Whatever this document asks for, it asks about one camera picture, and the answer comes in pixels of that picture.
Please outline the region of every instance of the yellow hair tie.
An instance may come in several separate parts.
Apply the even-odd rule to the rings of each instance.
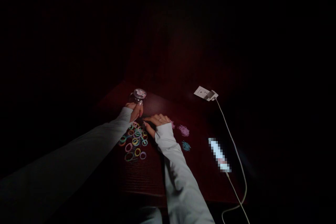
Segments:
[[[132,139],[132,144],[133,145],[137,145],[138,143],[139,143],[139,140],[137,138]]]
[[[137,148],[135,151],[134,151],[134,155],[135,156],[140,156],[140,153],[141,153],[141,150],[139,148]]]

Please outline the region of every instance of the charging cord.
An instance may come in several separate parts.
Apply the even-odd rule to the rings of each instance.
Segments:
[[[244,203],[244,201],[245,201],[246,193],[247,193],[247,183],[246,183],[246,178],[245,178],[245,173],[244,173],[243,165],[241,164],[242,162],[241,162],[241,160],[240,160],[240,157],[239,157],[239,154],[238,154],[238,151],[237,151],[236,144],[234,143],[234,140],[233,140],[233,138],[232,138],[232,136],[231,136],[231,132],[230,132],[230,130],[229,130],[228,124],[226,123],[225,116],[224,116],[224,114],[223,114],[222,109],[220,108],[221,106],[219,105],[219,102],[217,101],[217,98],[216,98],[216,97],[215,97],[215,100],[216,100],[216,102],[217,102],[217,104],[218,104],[218,106],[219,106],[219,109],[220,109],[220,111],[221,111],[221,113],[222,113],[222,115],[223,115],[223,118],[224,118],[224,121],[225,121],[227,130],[228,130],[228,132],[229,132],[229,134],[230,134],[230,137],[231,137],[231,140],[232,140],[232,142],[233,142],[234,149],[236,150],[237,157],[238,157],[238,160],[239,160],[239,163],[240,163],[240,167],[241,167],[241,170],[242,170],[242,172],[243,172],[244,181],[245,181],[245,193],[244,193],[244,197],[243,197],[242,201],[240,202],[240,199],[239,199],[239,197],[238,197],[238,195],[237,195],[237,193],[236,193],[236,190],[235,190],[235,188],[234,188],[234,186],[233,186],[233,184],[232,184],[232,182],[231,182],[231,180],[230,180],[229,174],[228,174],[227,172],[225,172],[225,174],[226,174],[226,176],[228,177],[228,179],[229,179],[229,181],[230,181],[230,184],[231,184],[231,186],[232,186],[232,188],[233,188],[233,191],[234,191],[234,193],[235,193],[235,195],[236,195],[236,197],[237,197],[237,200],[238,200],[238,202],[239,202],[239,205],[238,205],[238,206],[235,206],[235,207],[233,207],[233,208],[224,210],[224,211],[222,212],[222,221],[223,221],[223,223],[225,224],[224,219],[223,219],[223,214],[224,214],[224,213],[229,212],[229,211],[231,211],[231,210],[235,210],[235,209],[241,207],[242,210],[243,210],[243,212],[244,212],[244,214],[245,214],[245,217],[246,217],[246,220],[247,220],[248,224],[250,224],[250,221],[248,220],[248,217],[247,217],[246,212],[245,212],[245,210],[244,210],[244,207],[243,207],[243,205],[242,205],[242,204]]]

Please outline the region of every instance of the tabletop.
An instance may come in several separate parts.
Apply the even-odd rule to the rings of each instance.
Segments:
[[[127,103],[130,93],[135,88],[141,87],[121,82],[96,105],[94,113],[102,121],[113,120]],[[208,125],[206,119],[197,113],[197,108],[193,111],[187,110],[151,92],[147,92],[143,107],[142,117],[159,113],[167,115],[174,121],[173,132],[176,142],[181,147],[182,141],[191,146],[190,151],[182,150],[182,152],[204,199],[207,202],[238,203],[225,173],[219,170],[208,144],[208,138],[216,136],[212,135],[211,125]],[[188,137],[182,136],[178,130],[179,125],[189,129]],[[122,192],[165,197],[162,154],[151,137],[149,137],[148,145],[141,146],[140,149],[147,153],[147,157],[131,163],[124,160],[125,146],[116,145],[104,161],[110,166],[110,176]],[[235,173],[232,172],[230,178],[241,198],[243,188],[239,187]]]

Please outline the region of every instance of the blue tangled thread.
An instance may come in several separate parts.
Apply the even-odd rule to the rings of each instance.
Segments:
[[[182,141],[182,147],[185,151],[190,151],[191,147],[187,142]]]

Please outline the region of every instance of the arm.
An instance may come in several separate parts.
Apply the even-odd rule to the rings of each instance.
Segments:
[[[149,121],[158,124],[155,119]],[[215,223],[187,166],[181,147],[174,138],[170,120],[167,118],[166,121],[162,119],[160,122],[156,132],[149,124],[146,124],[146,128],[155,137],[165,156],[165,184],[170,223]]]
[[[0,219],[6,223],[45,222],[84,184],[130,122],[142,114],[142,104],[128,107],[122,108],[120,115],[110,123],[94,128],[2,179],[0,208],[5,214]]]

